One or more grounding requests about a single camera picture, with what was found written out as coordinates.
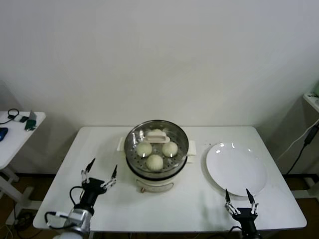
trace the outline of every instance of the blue object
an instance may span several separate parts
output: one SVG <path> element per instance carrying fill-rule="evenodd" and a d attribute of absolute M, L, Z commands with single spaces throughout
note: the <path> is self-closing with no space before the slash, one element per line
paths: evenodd
<path fill-rule="evenodd" d="M 0 142 L 4 139 L 6 133 L 8 133 L 8 128 L 0 128 Z"/>

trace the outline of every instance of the white plate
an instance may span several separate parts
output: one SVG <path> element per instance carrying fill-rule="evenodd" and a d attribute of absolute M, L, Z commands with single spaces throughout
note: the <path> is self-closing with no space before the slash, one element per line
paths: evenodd
<path fill-rule="evenodd" d="M 237 143 L 218 143 L 207 154 L 210 176 L 223 189 L 235 195 L 258 194 L 267 183 L 267 172 L 261 159 L 251 149 Z"/>

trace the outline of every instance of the floor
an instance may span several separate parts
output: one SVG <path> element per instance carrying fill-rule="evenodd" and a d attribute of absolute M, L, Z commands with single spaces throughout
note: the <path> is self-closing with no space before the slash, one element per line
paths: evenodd
<path fill-rule="evenodd" d="M 23 192 L 27 186 L 34 186 L 34 191 L 30 197 L 32 200 L 43 200 L 47 190 L 52 183 L 53 177 L 43 176 L 43 177 L 20 177 L 20 181 L 13 183 L 13 185 L 20 192 Z M 302 190 L 307 189 L 308 186 L 302 179 L 298 178 L 288 178 L 286 179 L 287 184 L 291 190 Z M 269 239 L 314 239 L 318 238 L 318 226 L 319 226 L 319 203 L 316 199 L 299 199 L 297 200 L 299 206 L 301 207 L 306 219 L 307 226 L 303 229 L 280 231 L 269 237 Z M 7 195 L 4 195 L 0 199 L 0 227 L 4 225 L 7 217 L 13 209 L 13 201 Z M 0 229 L 0 239 L 4 239 L 7 235 L 6 227 Z M 25 231 L 19 232 L 22 238 L 30 238 L 31 236 L 38 233 L 39 230 L 33 228 L 32 226 Z M 13 238 L 19 239 L 16 230 L 12 229 Z M 41 231 L 34 239 L 51 239 L 57 235 L 54 231 Z M 123 234 L 123 233 L 99 233 L 95 234 L 95 239 L 222 239 L 220 236 L 213 236 L 215 234 L 204 233 L 204 234 Z M 229 239 L 239 239 L 239 233 L 232 233 Z"/>

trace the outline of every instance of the table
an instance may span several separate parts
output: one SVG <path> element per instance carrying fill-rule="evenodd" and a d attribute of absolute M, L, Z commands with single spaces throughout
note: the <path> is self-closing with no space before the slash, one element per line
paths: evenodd
<path fill-rule="evenodd" d="M 304 99 L 309 105 L 319 112 L 319 97 L 317 97 L 314 93 L 304 93 Z"/>
<path fill-rule="evenodd" d="M 123 152 L 116 151 L 120 137 L 132 127 L 84 127 L 78 132 L 33 221 L 47 229 L 47 211 L 69 212 L 71 187 L 80 185 L 81 170 L 95 157 L 90 176 L 111 177 L 118 165 L 117 184 L 100 195 L 91 220 L 94 232 L 220 232 L 238 225 L 224 208 L 225 192 L 208 176 L 205 157 L 218 142 L 240 142 L 252 149 L 266 166 L 269 176 L 264 190 L 255 196 L 259 203 L 256 227 L 279 230 L 305 227 L 307 221 L 267 148 L 253 127 L 182 127 L 196 142 L 197 155 L 187 164 L 180 181 L 163 193 L 141 193 L 133 180 Z M 81 190 L 74 190 L 79 199 Z M 236 207 L 249 207 L 246 197 L 231 195 Z"/>
<path fill-rule="evenodd" d="M 35 114 L 37 116 L 36 125 L 39 126 L 45 119 L 46 115 L 43 112 L 35 112 Z M 29 116 L 30 112 L 20 112 L 20 115 Z M 0 111 L 0 122 L 5 122 L 7 120 L 7 112 Z M 19 123 L 15 121 L 10 121 L 6 124 L 1 124 L 0 126 L 8 128 L 8 133 L 0 142 L 0 170 L 9 177 L 8 181 L 0 177 L 1 193 L 7 194 L 17 202 L 15 207 L 16 215 L 18 215 L 22 209 L 38 209 L 40 207 L 41 201 L 31 201 L 28 199 L 29 195 L 33 191 L 33 188 L 27 187 L 23 194 L 15 189 L 11 185 L 11 182 L 16 182 L 19 180 L 19 178 L 8 167 L 8 164 L 11 162 L 13 157 L 16 155 L 16 153 L 18 153 L 25 142 L 35 132 L 35 130 L 25 131 L 25 123 Z M 6 221 L 6 224 L 12 225 L 13 222 L 14 212 L 12 211 Z"/>

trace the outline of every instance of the wire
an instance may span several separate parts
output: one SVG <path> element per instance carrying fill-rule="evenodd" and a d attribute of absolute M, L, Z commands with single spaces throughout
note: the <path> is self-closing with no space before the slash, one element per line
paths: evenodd
<path fill-rule="evenodd" d="M 16 111 L 16 115 L 11 115 L 11 114 L 10 114 L 11 111 Z M 7 114 L 8 114 L 9 120 L 6 121 L 6 122 L 2 122 L 2 123 L 0 123 L 0 124 L 5 124 L 5 123 L 8 123 L 8 122 L 14 120 L 14 118 L 17 117 L 17 116 L 20 114 L 20 111 L 19 111 L 18 109 L 12 108 L 12 109 L 10 109 L 10 110 L 7 111 Z"/>
<path fill-rule="evenodd" d="M 82 186 L 74 186 L 73 188 L 70 189 L 69 195 L 70 195 L 70 199 L 71 199 L 73 205 L 75 205 L 76 203 L 75 203 L 75 201 L 73 200 L 72 191 L 73 191 L 73 189 L 76 189 L 76 188 L 82 188 L 82 189 L 83 189 Z"/>
<path fill-rule="evenodd" d="M 227 237 L 230 236 L 231 232 L 232 232 L 235 228 L 238 228 L 238 229 L 242 230 L 241 227 L 239 227 L 239 226 L 233 226 L 233 227 L 229 230 Z"/>
<path fill-rule="evenodd" d="M 13 239 L 13 234 L 12 234 L 10 228 L 9 228 L 7 225 L 5 225 L 5 226 L 6 226 L 6 228 L 8 229 L 8 233 L 6 234 L 5 238 L 6 238 L 6 237 L 8 236 L 8 234 L 10 233 L 10 234 L 11 234 L 11 239 Z"/>
<path fill-rule="evenodd" d="M 300 159 L 301 154 L 303 153 L 303 150 L 305 149 L 305 147 L 307 146 L 307 144 L 304 144 L 303 148 L 300 150 L 300 153 L 297 157 L 297 159 L 295 160 L 294 164 L 291 166 L 291 168 L 288 170 L 288 172 L 286 173 L 286 175 L 288 175 L 290 173 L 290 171 L 294 168 L 295 164 L 298 162 L 298 160 Z"/>
<path fill-rule="evenodd" d="M 309 129 L 311 129 L 313 126 L 315 126 L 317 123 L 319 123 L 319 119 L 313 124 L 311 125 L 309 128 L 306 129 L 306 131 L 299 137 L 297 138 L 295 141 L 293 141 L 289 147 L 276 159 L 276 161 L 278 161 L 282 156 L 284 156 L 285 153 L 288 152 L 288 150 L 297 142 L 299 141 L 302 137 L 305 136 L 305 134 L 308 132 Z"/>
<path fill-rule="evenodd" d="M 15 214 L 15 203 L 14 203 L 14 201 L 13 201 L 13 211 L 14 211 L 14 223 L 15 223 L 15 221 L 16 221 L 16 214 Z M 21 236 L 21 235 L 19 234 L 19 230 L 17 229 L 16 224 L 14 224 L 14 228 L 15 228 L 15 230 L 16 230 L 16 234 L 18 235 L 18 237 L 19 237 L 20 239 L 32 239 L 32 238 L 36 237 L 37 235 L 39 235 L 39 234 L 43 231 L 43 230 L 40 230 L 39 232 L 37 232 L 37 233 L 34 234 L 33 236 L 28 237 L 28 238 L 24 238 L 23 236 Z"/>
<path fill-rule="evenodd" d="M 44 220 L 45 220 L 45 223 L 48 224 L 48 215 L 52 215 L 52 216 L 55 216 L 56 215 L 56 212 L 46 212 L 44 214 Z M 67 218 L 67 216 L 63 216 L 63 215 L 60 215 L 59 217 L 61 218 Z M 76 226 L 75 223 L 71 223 L 70 225 L 67 225 L 67 226 L 63 226 L 63 227 L 53 227 L 51 225 L 48 225 L 51 229 L 55 229 L 55 230 L 60 230 L 60 229 L 66 229 L 66 228 L 71 228 L 71 227 L 74 227 Z"/>

